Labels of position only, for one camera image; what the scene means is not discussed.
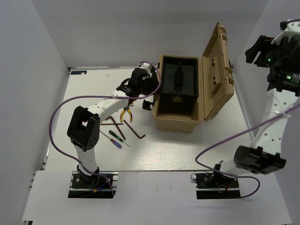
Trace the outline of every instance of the cable tie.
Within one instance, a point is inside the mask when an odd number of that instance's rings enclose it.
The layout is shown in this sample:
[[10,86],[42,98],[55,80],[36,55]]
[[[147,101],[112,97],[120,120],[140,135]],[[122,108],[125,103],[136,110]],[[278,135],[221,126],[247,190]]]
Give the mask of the cable tie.
[[291,117],[290,114],[287,114],[287,113],[285,113],[285,112],[274,111],[274,113],[277,114],[277,115],[282,114],[282,116],[283,116],[284,118],[290,118],[290,117]]
[[114,96],[114,94],[111,94],[111,96],[114,100],[117,100],[117,98]]

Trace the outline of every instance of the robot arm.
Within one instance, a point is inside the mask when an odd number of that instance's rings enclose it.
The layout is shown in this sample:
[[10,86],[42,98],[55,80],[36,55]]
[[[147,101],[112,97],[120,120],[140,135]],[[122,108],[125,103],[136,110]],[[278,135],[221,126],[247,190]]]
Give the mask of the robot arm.
[[136,98],[140,94],[148,95],[157,88],[158,80],[156,76],[152,76],[151,67],[149,63],[143,63],[139,68],[135,68],[131,78],[124,80],[113,92],[113,98],[103,99],[87,108],[79,106],[75,109],[67,135],[82,162],[77,166],[77,171],[91,187],[97,184],[98,176],[87,173],[83,166],[90,172],[99,173],[94,147],[99,140],[100,124],[114,112],[134,101],[128,98]]
[[[285,24],[284,31],[276,38],[260,36],[246,51],[246,62],[270,68],[267,81],[267,104],[262,121],[284,113],[300,96],[300,23]],[[245,173],[268,174],[285,166],[280,157],[281,141],[289,115],[261,126],[249,147],[239,146],[234,157],[221,161],[214,169],[236,176]],[[213,185],[228,183],[232,176],[214,172]]]
[[[269,90],[262,121],[284,113],[293,107],[298,98],[291,91]],[[250,148],[240,146],[233,159],[221,162],[220,171],[239,176],[249,172],[268,174],[283,168],[286,161],[280,158],[281,141],[288,118],[284,116],[261,126]]]

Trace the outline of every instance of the black insert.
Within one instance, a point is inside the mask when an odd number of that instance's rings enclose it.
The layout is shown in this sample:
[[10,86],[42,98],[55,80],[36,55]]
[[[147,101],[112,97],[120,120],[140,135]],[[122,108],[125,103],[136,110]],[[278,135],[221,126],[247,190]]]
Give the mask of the black insert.
[[161,95],[197,98],[199,96],[198,63],[198,59],[195,58],[164,56]]

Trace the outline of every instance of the black mounting plate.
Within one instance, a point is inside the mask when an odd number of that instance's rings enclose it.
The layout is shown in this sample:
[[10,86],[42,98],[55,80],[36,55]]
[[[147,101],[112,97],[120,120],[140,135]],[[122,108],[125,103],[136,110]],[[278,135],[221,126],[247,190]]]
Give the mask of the black mounting plate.
[[[202,177],[202,180],[212,173],[197,173],[197,179]],[[227,185],[219,187],[212,187],[211,185],[204,184],[203,182],[197,182],[196,196],[197,199],[235,199],[240,198],[240,188],[238,179],[234,180],[229,184],[228,190]]]
[[[114,186],[114,176],[117,173],[105,173],[105,176],[110,179],[110,183],[114,188],[114,194],[116,193],[116,187]],[[94,192],[94,189],[99,188],[103,184],[104,187],[100,191]],[[112,191],[108,183],[105,182],[103,177],[99,177],[99,182],[96,186],[90,187],[87,185],[85,180],[78,173],[74,173],[71,179],[70,190],[68,198],[113,198]]]

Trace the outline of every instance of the toolbox lid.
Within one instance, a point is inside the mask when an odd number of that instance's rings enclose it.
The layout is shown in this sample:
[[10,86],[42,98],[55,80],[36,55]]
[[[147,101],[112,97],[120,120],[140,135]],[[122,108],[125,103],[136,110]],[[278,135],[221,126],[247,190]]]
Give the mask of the toolbox lid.
[[233,96],[233,77],[226,30],[218,22],[202,55],[201,92],[204,120],[213,119]]

